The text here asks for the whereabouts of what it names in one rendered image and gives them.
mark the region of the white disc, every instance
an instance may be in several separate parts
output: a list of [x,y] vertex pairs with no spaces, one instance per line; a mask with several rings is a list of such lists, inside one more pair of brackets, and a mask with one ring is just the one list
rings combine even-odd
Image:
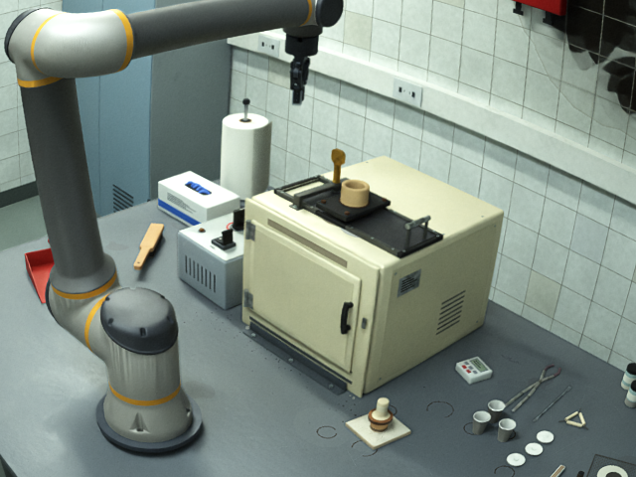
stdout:
[[606,465],[605,467],[600,469],[596,475],[597,477],[607,477],[612,472],[617,473],[618,475],[620,475],[620,477],[628,477],[627,472],[625,472],[624,469],[615,465]]
[[524,457],[521,454],[517,454],[517,453],[510,454],[506,458],[506,462],[508,462],[513,467],[520,467],[520,466],[522,466],[522,465],[524,465],[526,463],[526,457]]
[[550,444],[553,440],[555,440],[555,435],[549,430],[542,430],[537,434],[537,441],[541,444]]
[[526,446],[526,453],[529,455],[540,455],[544,449],[540,444],[532,442]]

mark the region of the black handle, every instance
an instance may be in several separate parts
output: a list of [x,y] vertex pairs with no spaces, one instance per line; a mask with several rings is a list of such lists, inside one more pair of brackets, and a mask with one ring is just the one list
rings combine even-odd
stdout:
[[347,301],[342,305],[342,314],[340,315],[340,333],[346,335],[351,326],[347,324],[347,316],[349,315],[349,309],[353,308],[354,304],[351,301]]

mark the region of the blue stripe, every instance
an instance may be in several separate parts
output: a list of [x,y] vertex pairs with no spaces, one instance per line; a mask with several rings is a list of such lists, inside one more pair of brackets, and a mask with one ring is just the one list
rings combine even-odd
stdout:
[[170,204],[166,204],[165,202],[163,202],[161,199],[159,199],[159,207],[161,209],[165,209],[166,211],[168,211],[170,214],[174,214],[175,216],[177,216],[179,219],[183,219],[184,221],[186,221],[188,224],[192,225],[192,226],[197,226],[198,224],[200,224],[200,222],[195,221],[192,217],[190,216],[186,216],[183,212],[175,209],[174,207],[172,207]]

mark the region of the workbench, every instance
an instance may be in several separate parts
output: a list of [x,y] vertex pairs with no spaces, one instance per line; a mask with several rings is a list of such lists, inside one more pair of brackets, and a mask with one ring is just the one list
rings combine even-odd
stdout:
[[[18,477],[549,477],[561,464],[562,475],[573,477],[587,475],[595,454],[636,463],[636,409],[623,403],[622,371],[495,303],[482,328],[397,379],[363,398],[336,395],[260,346],[245,332],[240,307],[224,311],[178,278],[177,231],[184,226],[156,201],[98,223],[122,286],[151,288],[173,303],[182,386],[201,408],[204,430],[189,447],[163,455],[127,452],[101,435],[95,408],[107,387],[105,365],[55,322],[25,268],[25,252],[48,246],[42,238],[0,253],[0,455]],[[165,241],[135,271],[150,223],[165,224]],[[469,386],[454,367],[474,356],[494,375]],[[504,412],[517,422],[514,439],[498,442],[494,425],[471,435],[475,411],[487,410],[491,399],[507,401],[550,364],[562,368],[560,376],[514,414]],[[533,422],[567,386],[572,390]],[[380,397],[412,434],[373,451],[345,422]],[[579,409],[589,429],[559,422]],[[542,455],[527,455],[540,430],[555,441]],[[513,452],[526,464],[500,468]]]

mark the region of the cabinet vent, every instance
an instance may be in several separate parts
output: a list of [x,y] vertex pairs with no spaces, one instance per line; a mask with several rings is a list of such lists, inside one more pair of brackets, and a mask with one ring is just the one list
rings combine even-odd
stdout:
[[399,280],[399,288],[397,289],[397,297],[401,297],[405,293],[409,293],[411,290],[415,290],[419,286],[419,277],[421,276],[421,270],[414,271],[413,273],[403,276]]
[[461,318],[461,310],[464,307],[464,297],[466,296],[466,290],[461,293],[457,293],[455,296],[451,296],[446,301],[443,301],[439,310],[439,320],[437,321],[437,333],[443,333],[444,331],[452,328]]
[[200,263],[192,260],[186,255],[186,274],[201,283],[209,290],[217,292],[217,276],[208,271]]
[[134,205],[134,197],[123,189],[112,185],[112,211],[119,212],[129,209]]

